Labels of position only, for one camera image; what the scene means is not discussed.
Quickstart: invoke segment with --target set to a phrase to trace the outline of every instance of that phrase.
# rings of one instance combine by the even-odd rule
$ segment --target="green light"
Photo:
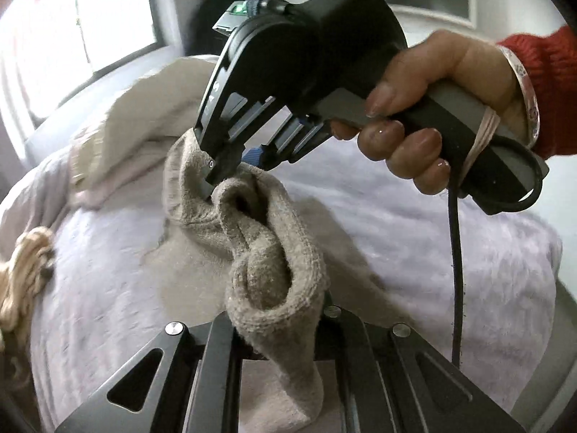
[[[235,5],[235,7],[231,11],[231,13],[232,14],[246,15],[246,2],[244,2],[242,4]]]

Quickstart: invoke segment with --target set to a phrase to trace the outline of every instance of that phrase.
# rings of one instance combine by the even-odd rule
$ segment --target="blue strap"
[[[251,148],[242,156],[242,162],[251,166],[260,166],[260,156],[263,154],[263,149],[259,146],[258,148]]]

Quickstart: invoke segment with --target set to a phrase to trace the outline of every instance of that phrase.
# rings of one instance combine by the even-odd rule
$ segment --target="bed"
[[[195,297],[186,279],[149,266],[146,256],[162,245],[163,158],[194,123],[211,72],[206,63],[214,60],[180,59],[139,80],[2,203],[3,258],[31,223],[57,233],[56,273],[36,299],[30,337],[45,431],[54,431],[167,322],[186,322]],[[185,93],[180,86],[195,89]],[[263,129],[255,142],[267,134]],[[420,195],[412,183],[366,160],[354,142],[334,139],[273,175],[320,243],[336,302],[371,323],[408,322],[448,357],[453,296],[446,196]],[[544,394],[550,379],[560,384],[575,357],[572,349],[552,348],[567,340],[562,315],[574,305],[556,288],[560,239],[530,213],[487,217],[467,199],[460,218],[463,371],[530,427],[556,390],[535,393]],[[318,428],[333,424],[329,407]]]

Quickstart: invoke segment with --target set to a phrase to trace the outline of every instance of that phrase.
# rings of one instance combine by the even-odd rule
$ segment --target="power cord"
[[[471,195],[475,195],[477,202],[487,204],[495,210],[495,212],[509,212],[515,213],[526,210],[532,206],[543,188],[543,172],[533,154],[520,143],[507,137],[495,136],[489,143],[492,146],[504,146],[518,154],[521,158],[526,160],[533,173],[535,174],[535,182],[533,191],[527,198],[519,202],[507,203],[493,199],[489,199],[478,190],[471,190]],[[461,251],[461,233],[459,231],[459,183],[461,181],[461,168],[456,167],[451,170],[451,177],[449,179],[449,233],[451,235],[451,252],[453,255],[453,277],[455,286],[455,316],[453,326],[453,345],[451,363],[455,367],[461,367],[461,344],[463,339],[463,306],[464,306],[464,281],[463,281],[463,255]]]

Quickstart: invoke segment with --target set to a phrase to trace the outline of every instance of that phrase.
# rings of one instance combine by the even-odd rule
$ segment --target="red knit sweater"
[[[535,88],[541,132],[534,151],[543,158],[577,154],[577,37],[562,27],[549,37],[516,34],[500,43],[523,63]]]

